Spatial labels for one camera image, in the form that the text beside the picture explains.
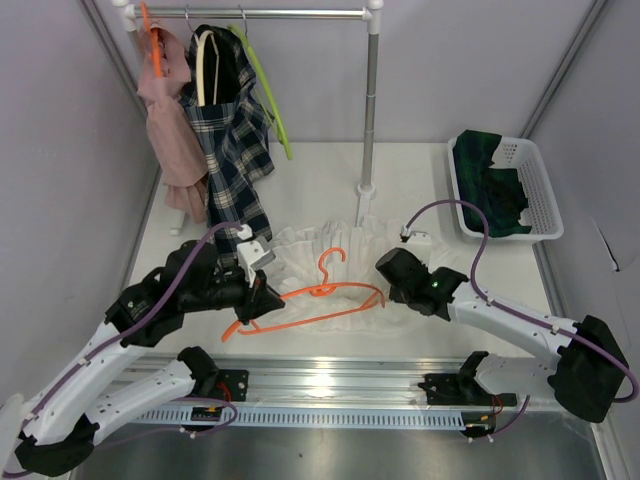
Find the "orange plastic hanger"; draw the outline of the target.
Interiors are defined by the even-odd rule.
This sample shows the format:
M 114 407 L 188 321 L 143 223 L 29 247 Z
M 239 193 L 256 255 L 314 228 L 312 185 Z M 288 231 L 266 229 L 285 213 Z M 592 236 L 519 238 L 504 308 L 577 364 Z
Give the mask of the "orange plastic hanger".
M 338 255 L 342 263 L 348 259 L 346 251 L 341 247 L 325 250 L 317 261 L 317 270 L 322 274 L 321 283 L 280 296 L 286 307 L 293 308 L 295 315 L 293 319 L 270 326 L 261 326 L 256 320 L 249 320 L 247 323 L 237 320 L 224 331 L 221 341 L 226 343 L 234 335 L 255 336 L 275 333 L 363 313 L 376 307 L 384 309 L 386 298 L 379 287 L 354 281 L 332 282 L 327 268 L 327 259 L 332 255 Z

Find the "white pleated skirt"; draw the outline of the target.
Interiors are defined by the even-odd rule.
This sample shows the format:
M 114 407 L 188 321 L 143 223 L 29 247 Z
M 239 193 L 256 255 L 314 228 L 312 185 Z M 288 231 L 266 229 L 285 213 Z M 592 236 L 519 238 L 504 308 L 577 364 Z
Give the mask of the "white pleated skirt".
M 265 267 L 267 282 L 281 294 L 320 284 L 322 274 L 317 270 L 320 255 L 331 247 L 341 247 L 348 256 L 345 263 L 340 261 L 338 255 L 327 259 L 332 282 L 368 283 L 388 295 L 390 286 L 376 270 L 375 263 L 391 249 L 402 245 L 401 229 L 402 222 L 399 220 L 382 221 L 374 216 L 367 216 L 360 227 L 353 227 L 344 221 L 329 221 L 322 226 L 303 230 L 287 227 L 271 241 L 276 258 Z M 376 307 L 298 329 L 311 333 L 338 331 L 394 335 L 408 327 L 413 315 L 412 310 L 388 301 L 384 309 Z M 294 317 L 293 308 L 285 306 L 261 317 L 259 324 L 270 326 Z

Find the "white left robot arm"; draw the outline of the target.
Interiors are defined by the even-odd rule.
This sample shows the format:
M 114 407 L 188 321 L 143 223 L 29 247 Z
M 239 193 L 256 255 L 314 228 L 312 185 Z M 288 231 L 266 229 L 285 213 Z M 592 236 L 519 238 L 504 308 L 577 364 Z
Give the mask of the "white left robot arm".
M 198 346 L 115 393 L 105 390 L 179 330 L 189 313 L 232 309 L 248 323 L 283 308 L 263 271 L 274 258 L 263 238 L 250 239 L 239 244 L 237 262 L 222 267 L 213 244 L 192 240 L 123 290 L 85 347 L 35 397 L 12 443 L 22 469 L 3 475 L 66 474 L 120 427 L 157 406 L 183 398 L 224 400 L 220 370 Z

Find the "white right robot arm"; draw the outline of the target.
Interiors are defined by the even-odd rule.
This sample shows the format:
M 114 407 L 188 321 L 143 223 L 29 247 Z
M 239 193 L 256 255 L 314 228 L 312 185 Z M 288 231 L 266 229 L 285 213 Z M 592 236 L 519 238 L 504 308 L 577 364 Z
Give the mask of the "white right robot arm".
M 629 364 L 603 320 L 588 315 L 574 321 L 518 306 L 448 267 L 428 270 L 403 248 L 383 255 L 375 267 L 390 285 L 391 301 L 526 351 L 516 358 L 472 353 L 456 380 L 464 401 L 475 404 L 503 393 L 553 398 L 582 420 L 605 420 Z

